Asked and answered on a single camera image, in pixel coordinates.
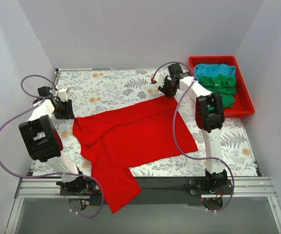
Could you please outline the red t shirt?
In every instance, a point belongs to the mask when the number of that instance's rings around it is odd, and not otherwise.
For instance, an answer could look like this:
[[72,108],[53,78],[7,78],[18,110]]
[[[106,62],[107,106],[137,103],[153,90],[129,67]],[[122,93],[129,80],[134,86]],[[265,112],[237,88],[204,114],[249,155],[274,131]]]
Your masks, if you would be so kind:
[[158,97],[74,120],[73,135],[115,213],[141,192],[130,169],[197,151],[174,98]]

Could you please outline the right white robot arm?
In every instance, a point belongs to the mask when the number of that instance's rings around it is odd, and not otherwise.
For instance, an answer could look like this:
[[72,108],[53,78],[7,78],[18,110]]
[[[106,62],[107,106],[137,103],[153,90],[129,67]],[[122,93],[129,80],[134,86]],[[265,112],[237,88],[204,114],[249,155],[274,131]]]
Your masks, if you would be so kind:
[[211,194],[222,192],[228,183],[227,168],[222,160],[221,130],[225,121],[223,100],[220,93],[213,93],[204,88],[196,79],[193,70],[182,70],[181,62],[167,62],[169,74],[163,76],[154,72],[151,78],[153,84],[167,97],[175,96],[177,90],[183,95],[189,95],[195,102],[195,121],[201,129],[205,144],[206,162],[205,176],[200,181],[192,179],[188,188],[194,191],[207,191]]

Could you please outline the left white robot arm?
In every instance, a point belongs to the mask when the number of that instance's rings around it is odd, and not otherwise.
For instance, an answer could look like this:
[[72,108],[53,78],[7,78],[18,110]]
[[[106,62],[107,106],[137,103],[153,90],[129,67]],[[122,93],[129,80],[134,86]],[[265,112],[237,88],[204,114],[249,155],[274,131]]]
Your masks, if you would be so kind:
[[34,110],[30,118],[19,125],[19,131],[30,157],[42,162],[59,173],[62,181],[58,186],[68,192],[83,195],[88,183],[78,167],[63,154],[63,144],[51,117],[68,120],[75,119],[72,101],[68,99],[69,89],[52,91],[50,87],[38,88],[39,97],[33,102]]

